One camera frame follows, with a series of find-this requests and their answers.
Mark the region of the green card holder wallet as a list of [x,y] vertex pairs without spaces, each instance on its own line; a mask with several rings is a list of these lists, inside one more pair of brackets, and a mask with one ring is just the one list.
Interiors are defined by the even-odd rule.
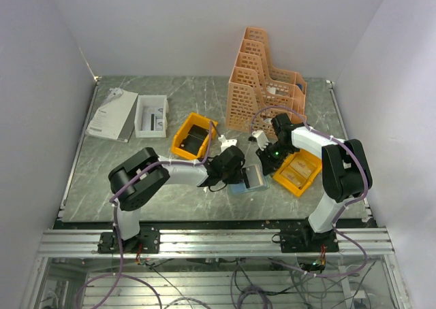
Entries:
[[258,164],[242,168],[242,181],[230,185],[230,192],[233,195],[263,191],[268,188],[268,182]]

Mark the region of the peach plastic file organizer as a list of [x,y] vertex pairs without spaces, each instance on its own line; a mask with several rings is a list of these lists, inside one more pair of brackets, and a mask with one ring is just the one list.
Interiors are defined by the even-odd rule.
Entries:
[[268,34],[247,27],[228,82],[225,126],[248,132],[261,129],[272,137],[271,119],[287,107],[293,123],[305,116],[307,83],[300,73],[279,69],[272,63]]

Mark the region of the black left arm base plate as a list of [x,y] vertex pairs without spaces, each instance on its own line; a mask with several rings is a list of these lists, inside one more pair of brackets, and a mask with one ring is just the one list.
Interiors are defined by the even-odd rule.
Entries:
[[[156,228],[140,224],[139,232],[128,240],[122,240],[124,254],[157,254],[160,247],[160,232]],[[97,253],[105,255],[119,254],[119,239],[115,228],[102,232],[97,244]]]

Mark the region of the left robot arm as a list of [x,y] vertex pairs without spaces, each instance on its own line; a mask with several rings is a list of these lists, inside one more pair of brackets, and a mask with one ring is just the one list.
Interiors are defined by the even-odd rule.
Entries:
[[214,157],[171,160],[146,147],[108,174],[114,206],[114,243],[130,253],[140,243],[140,211],[165,185],[208,188],[243,181],[245,156],[236,146]]

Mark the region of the yellow bin with black item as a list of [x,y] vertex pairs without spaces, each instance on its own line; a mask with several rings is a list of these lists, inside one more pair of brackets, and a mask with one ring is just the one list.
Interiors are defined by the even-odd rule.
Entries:
[[217,136],[217,125],[217,121],[190,113],[172,140],[171,153],[188,160],[203,157],[210,141]]

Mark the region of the yellow bin with boxes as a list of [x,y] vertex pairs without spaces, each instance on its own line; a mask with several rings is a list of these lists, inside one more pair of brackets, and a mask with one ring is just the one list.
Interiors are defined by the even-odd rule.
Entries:
[[272,178],[293,195],[300,197],[322,170],[322,160],[301,150],[289,155]]

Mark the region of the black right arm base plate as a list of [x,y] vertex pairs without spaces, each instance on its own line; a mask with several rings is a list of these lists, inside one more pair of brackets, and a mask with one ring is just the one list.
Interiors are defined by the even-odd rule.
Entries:
[[339,251],[337,235],[333,230],[316,233],[307,221],[292,221],[272,238],[282,253],[336,253]]

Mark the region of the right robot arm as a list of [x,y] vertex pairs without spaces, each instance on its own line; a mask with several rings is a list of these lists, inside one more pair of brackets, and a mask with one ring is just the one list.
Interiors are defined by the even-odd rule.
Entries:
[[364,199],[373,185],[364,148],[357,139],[341,140],[319,132],[306,122],[292,123],[285,113],[272,119],[272,128],[277,138],[274,143],[262,130],[250,128],[250,140],[258,144],[256,155],[263,174],[277,171],[286,157],[301,150],[322,162],[324,194],[304,225],[285,237],[307,251],[316,251],[331,237],[345,209]]

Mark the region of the white plastic box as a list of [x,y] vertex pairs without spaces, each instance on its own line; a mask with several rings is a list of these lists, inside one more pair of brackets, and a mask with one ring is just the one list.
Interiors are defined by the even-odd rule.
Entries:
[[134,119],[136,138],[165,138],[169,112],[166,95],[139,95]]

